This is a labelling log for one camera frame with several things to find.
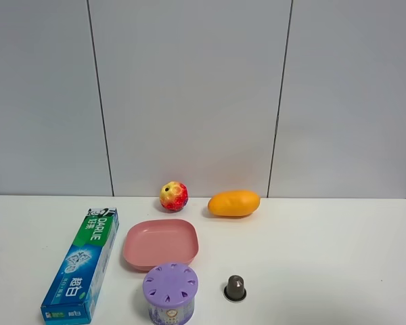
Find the green blue toothpaste box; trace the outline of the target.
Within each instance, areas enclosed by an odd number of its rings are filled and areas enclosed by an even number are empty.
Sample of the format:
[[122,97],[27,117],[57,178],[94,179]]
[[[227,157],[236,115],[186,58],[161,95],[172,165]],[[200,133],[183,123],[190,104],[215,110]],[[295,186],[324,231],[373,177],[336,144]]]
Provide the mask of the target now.
[[89,209],[41,304],[46,324],[89,324],[119,227],[115,207]]

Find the red yellow toy apple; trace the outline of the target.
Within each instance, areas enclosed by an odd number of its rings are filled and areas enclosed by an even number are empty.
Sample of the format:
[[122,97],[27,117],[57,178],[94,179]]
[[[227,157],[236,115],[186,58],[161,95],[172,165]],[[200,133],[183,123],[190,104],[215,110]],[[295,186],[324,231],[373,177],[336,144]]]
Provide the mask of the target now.
[[188,202],[187,187],[178,181],[165,184],[159,195],[160,204],[168,211],[180,211]]

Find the orange toy mango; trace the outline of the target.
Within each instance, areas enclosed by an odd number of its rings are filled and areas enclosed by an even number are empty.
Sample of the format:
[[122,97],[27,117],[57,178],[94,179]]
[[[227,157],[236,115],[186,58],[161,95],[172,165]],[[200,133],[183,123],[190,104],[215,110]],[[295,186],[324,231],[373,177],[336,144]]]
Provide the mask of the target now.
[[259,208],[261,197],[248,190],[221,192],[208,202],[208,210],[219,217],[244,217]]

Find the pink square plate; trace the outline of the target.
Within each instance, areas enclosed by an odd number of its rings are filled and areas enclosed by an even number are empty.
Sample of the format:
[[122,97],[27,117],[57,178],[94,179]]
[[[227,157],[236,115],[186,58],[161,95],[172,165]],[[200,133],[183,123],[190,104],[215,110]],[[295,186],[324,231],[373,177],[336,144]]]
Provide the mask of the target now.
[[157,219],[134,225],[123,244],[124,260],[138,271],[173,262],[190,264],[199,251],[195,227],[182,219]]

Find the purple air freshener jar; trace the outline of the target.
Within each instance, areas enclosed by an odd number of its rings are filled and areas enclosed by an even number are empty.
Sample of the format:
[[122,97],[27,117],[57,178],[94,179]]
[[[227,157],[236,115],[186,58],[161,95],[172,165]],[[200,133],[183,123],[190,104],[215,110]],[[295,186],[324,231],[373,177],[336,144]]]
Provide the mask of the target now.
[[198,277],[182,263],[165,263],[151,269],[142,284],[153,324],[186,324],[194,314]]

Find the grey coffee capsule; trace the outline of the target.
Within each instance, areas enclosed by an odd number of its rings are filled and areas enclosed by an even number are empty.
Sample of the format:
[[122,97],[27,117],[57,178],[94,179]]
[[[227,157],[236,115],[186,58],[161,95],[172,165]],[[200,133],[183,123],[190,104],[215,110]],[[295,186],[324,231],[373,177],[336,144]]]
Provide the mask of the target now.
[[223,293],[225,298],[231,302],[243,301],[247,295],[244,279],[239,275],[230,276],[223,289]]

